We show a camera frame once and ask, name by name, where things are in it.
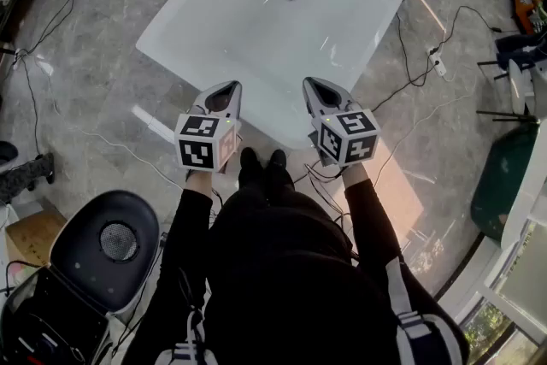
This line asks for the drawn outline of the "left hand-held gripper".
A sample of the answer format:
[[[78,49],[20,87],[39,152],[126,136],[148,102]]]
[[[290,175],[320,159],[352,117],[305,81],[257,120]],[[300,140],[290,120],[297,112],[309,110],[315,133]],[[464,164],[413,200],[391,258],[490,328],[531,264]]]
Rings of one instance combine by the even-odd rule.
[[[227,81],[201,92],[192,105],[198,109],[179,116],[174,144],[182,168],[222,173],[238,148],[241,101],[242,85]]]

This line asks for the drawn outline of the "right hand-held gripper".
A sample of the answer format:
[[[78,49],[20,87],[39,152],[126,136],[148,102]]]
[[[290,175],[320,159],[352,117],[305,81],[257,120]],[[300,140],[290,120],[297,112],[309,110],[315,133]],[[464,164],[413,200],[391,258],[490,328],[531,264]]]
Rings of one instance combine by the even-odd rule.
[[[370,109],[359,109],[348,91],[326,79],[306,77],[303,95],[309,114],[316,116],[310,138],[323,166],[345,168],[374,157],[380,127]]]

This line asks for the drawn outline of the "person's left forearm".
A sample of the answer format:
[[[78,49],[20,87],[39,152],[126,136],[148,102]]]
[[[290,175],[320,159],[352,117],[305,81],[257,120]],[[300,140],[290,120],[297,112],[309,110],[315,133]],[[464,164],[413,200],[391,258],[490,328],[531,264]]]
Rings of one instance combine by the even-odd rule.
[[[159,283],[175,282],[180,271],[185,272],[191,284],[204,280],[211,196],[212,175],[191,171],[168,232]]]

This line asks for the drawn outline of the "person's right forearm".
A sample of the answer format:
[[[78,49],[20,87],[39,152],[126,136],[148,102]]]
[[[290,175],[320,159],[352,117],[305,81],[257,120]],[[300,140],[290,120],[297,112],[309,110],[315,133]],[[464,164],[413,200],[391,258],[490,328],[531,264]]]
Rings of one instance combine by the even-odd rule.
[[[362,164],[347,167],[342,178],[359,257],[385,268],[401,256],[401,248],[373,183]]]

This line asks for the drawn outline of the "person's left shoe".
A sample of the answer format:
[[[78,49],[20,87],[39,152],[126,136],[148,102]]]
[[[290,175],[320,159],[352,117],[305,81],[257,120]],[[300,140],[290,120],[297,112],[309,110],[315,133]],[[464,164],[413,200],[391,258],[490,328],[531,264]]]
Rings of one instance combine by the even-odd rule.
[[[242,149],[239,162],[241,168],[238,183],[240,187],[257,182],[262,178],[263,166],[252,148],[245,147]]]

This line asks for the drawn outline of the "person's shoe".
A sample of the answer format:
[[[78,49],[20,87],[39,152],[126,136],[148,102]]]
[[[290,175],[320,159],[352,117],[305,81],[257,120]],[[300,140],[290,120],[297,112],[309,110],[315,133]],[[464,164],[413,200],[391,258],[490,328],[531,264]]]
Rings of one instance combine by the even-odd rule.
[[[277,149],[270,156],[265,172],[272,187],[289,187],[294,189],[294,182],[286,169],[287,157],[282,149]]]
[[[252,148],[245,147],[242,149],[239,162],[241,168],[238,183],[240,187],[257,182],[262,178],[263,166]]]

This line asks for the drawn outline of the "white bathtub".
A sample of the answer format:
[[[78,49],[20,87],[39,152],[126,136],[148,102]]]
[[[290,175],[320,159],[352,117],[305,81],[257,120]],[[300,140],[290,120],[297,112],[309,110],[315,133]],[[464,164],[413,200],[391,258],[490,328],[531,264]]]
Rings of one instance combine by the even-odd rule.
[[[402,0],[167,0],[138,50],[198,90],[236,80],[241,118],[290,149],[309,144],[303,80],[351,90]]]

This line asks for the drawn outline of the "person's right shoe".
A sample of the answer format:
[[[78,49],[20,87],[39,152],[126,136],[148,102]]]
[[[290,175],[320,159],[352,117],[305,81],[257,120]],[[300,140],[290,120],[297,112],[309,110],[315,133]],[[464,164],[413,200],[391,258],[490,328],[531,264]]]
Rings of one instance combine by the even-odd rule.
[[[282,149],[277,149],[270,156],[265,172],[272,187],[289,187],[294,189],[294,182],[286,169],[287,157]]]

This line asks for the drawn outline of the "white power strip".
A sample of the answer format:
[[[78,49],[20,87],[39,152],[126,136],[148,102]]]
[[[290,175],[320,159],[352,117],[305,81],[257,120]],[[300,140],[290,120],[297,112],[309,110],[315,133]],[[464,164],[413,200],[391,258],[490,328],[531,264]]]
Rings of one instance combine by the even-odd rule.
[[[446,75],[447,70],[441,59],[440,49],[430,48],[427,50],[427,55],[437,75],[443,78]]]

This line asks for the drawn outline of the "dark green cabinet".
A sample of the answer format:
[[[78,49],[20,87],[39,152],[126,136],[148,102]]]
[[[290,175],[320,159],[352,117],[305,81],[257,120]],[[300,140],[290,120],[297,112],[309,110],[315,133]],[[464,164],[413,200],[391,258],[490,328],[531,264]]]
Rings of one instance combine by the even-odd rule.
[[[474,192],[471,220],[486,237],[498,243],[526,173],[538,129],[538,124],[519,125],[495,140]]]

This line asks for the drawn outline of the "light grey chair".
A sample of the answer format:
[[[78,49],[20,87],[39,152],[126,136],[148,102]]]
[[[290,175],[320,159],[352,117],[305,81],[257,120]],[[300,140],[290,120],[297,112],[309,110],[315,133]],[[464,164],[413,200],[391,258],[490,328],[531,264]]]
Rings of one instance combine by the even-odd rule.
[[[508,66],[504,74],[500,74],[494,80],[508,78],[510,84],[510,112],[476,110],[477,115],[489,115],[492,121],[515,121],[519,123],[538,123],[538,118],[531,115],[526,109],[525,78],[519,65],[509,59]]]

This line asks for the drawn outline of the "person's black clothed body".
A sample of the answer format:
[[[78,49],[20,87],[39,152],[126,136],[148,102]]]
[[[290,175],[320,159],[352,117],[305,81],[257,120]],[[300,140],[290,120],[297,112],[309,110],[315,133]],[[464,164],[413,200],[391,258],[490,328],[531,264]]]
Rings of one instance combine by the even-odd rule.
[[[191,308],[219,365],[400,365],[385,268],[311,199],[271,206],[252,186],[209,218],[204,280],[157,281],[122,365],[155,365],[186,340]]]

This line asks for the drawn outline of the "orange tool bag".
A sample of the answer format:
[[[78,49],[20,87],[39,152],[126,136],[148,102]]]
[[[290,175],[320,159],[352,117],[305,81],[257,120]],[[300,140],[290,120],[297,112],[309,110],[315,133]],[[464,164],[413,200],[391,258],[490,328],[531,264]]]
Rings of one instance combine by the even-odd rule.
[[[547,6],[544,0],[514,0],[515,19],[527,35],[541,32],[547,26]]]

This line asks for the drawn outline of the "brown cardboard box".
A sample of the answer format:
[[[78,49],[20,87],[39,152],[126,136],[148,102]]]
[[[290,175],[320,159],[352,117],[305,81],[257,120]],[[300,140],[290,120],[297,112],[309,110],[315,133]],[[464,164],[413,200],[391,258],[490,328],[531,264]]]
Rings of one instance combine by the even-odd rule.
[[[50,248],[67,220],[51,210],[42,210],[7,226],[5,239],[9,261],[43,266],[50,261]]]

